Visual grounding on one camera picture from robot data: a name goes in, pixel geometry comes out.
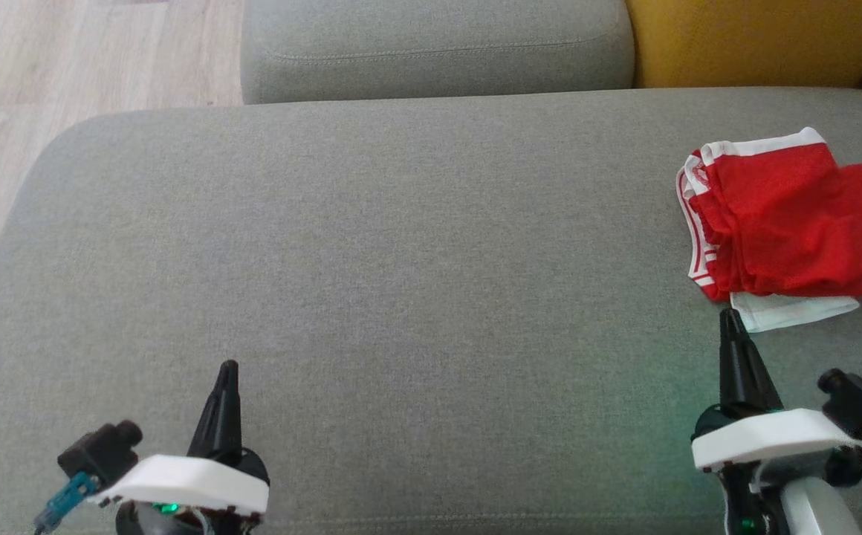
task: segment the sofa seat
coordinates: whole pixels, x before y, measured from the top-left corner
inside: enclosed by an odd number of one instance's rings
[[[862,91],[638,89],[143,111],[45,149],[0,238],[0,533],[131,418],[183,454],[220,362],[272,480],[258,533],[721,532],[689,436],[719,307],[673,179]],[[862,374],[862,308],[754,336],[788,407]],[[862,522],[862,484],[845,491]],[[67,532],[111,533],[81,507]]]

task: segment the gray fabric upholstery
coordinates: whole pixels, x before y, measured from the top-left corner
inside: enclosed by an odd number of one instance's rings
[[[720,532],[689,434],[717,311],[673,192],[707,140],[862,92],[740,88],[113,115],[31,170],[0,240],[0,533],[129,417],[183,454],[219,363],[268,463],[261,533]],[[755,336],[788,406],[862,373],[862,309]],[[846,492],[862,521],[862,485]],[[68,533],[111,532],[79,510]]]
[[[247,104],[628,88],[622,0],[250,0]]]

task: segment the red cloth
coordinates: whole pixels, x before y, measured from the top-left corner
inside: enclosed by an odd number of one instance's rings
[[[862,296],[862,164],[838,167],[814,136],[710,143],[700,152],[707,190],[688,202],[716,246],[706,264],[714,285],[702,285],[711,299],[733,291]]]

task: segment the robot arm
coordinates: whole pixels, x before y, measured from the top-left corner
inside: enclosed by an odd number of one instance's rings
[[[238,366],[223,363],[193,433],[187,457],[138,461],[140,427],[106,424],[58,456],[71,480],[36,517],[36,535],[54,531],[81,502],[120,504],[118,535],[248,533],[262,521],[269,478],[262,460],[243,447]]]
[[[784,410],[737,311],[721,313],[719,404],[692,436],[696,468],[719,477],[729,535],[858,535],[833,487],[862,479],[862,378],[825,373],[821,411]]]

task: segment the black plastic part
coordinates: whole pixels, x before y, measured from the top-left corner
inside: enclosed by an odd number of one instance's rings
[[[828,457],[824,481],[831,487],[853,487],[862,480],[862,447],[838,447]]]
[[[265,465],[254,451],[243,447],[240,420],[239,365],[220,365],[213,391],[207,397],[187,457],[212,459],[269,484]],[[216,535],[242,535],[259,524],[260,516],[242,517],[231,511],[203,510]],[[189,513],[167,516],[145,502],[125,502],[117,509],[118,535],[194,535],[203,533]]]
[[[758,348],[741,315],[726,308],[719,316],[719,402],[729,416],[746,418],[784,409]]]
[[[817,387],[831,396],[821,407],[825,416],[846,434],[862,440],[862,377],[830,369],[817,381]]]
[[[135,466],[137,454],[131,448],[141,440],[143,433],[140,427],[130,420],[117,426],[104,424],[58,455],[58,465],[68,478],[75,477],[78,472],[96,477],[98,487],[104,490]]]
[[[200,423],[193,433],[187,457],[204,457],[227,465],[238,464],[243,450],[243,431],[240,426],[239,365],[230,360],[220,366],[216,385],[200,414]]]
[[[719,472],[727,501],[727,532],[787,535],[781,498],[777,492],[752,494],[749,484],[757,463],[735,464]]]
[[[736,422],[736,419],[726,416],[725,413],[721,411],[721,407],[714,404],[713,406],[710,406],[709,409],[704,410],[699,416],[699,419],[696,421],[696,432],[692,434],[690,440],[696,440],[702,435],[709,434],[714,430],[722,429],[722,427],[733,422]]]
[[[215,535],[241,535],[244,518],[234,513],[207,514],[207,521]],[[117,535],[200,535],[203,526],[196,517],[187,513],[167,516],[150,504],[126,502],[117,509],[114,518]]]

